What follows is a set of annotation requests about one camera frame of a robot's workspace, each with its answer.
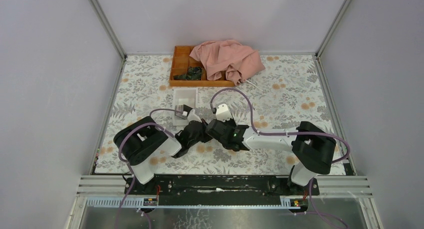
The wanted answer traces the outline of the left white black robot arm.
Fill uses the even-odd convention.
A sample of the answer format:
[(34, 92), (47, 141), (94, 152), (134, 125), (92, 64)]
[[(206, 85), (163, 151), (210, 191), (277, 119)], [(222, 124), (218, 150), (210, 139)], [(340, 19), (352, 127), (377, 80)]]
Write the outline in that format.
[(206, 133), (207, 125), (204, 120), (192, 120), (183, 130), (172, 135), (151, 116), (146, 116), (119, 131), (113, 142), (118, 147), (119, 158), (124, 160), (131, 174), (137, 179), (136, 188), (142, 194), (148, 195), (155, 189), (155, 173), (149, 162), (152, 155), (164, 152), (173, 158), (184, 156), (195, 144), (212, 140)]

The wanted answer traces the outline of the white plastic card box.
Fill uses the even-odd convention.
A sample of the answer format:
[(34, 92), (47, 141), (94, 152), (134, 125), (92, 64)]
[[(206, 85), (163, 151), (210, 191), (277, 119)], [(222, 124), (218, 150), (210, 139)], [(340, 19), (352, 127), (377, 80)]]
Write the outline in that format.
[(182, 87), (173, 89), (172, 124), (176, 127), (183, 127), (189, 123), (188, 107), (195, 109), (198, 103), (198, 89), (195, 87)]

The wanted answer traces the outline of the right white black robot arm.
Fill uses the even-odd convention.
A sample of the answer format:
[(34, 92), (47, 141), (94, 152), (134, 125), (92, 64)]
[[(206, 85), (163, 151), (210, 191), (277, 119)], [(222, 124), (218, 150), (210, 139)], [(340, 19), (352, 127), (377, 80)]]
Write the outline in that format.
[(308, 121), (302, 121), (294, 131), (255, 131), (248, 125), (230, 125), (217, 119), (205, 128), (207, 135), (231, 151), (271, 149), (292, 152), (299, 160), (293, 166), (287, 180), (287, 190), (293, 195), (301, 194), (307, 184), (317, 175), (331, 171), (335, 139)]

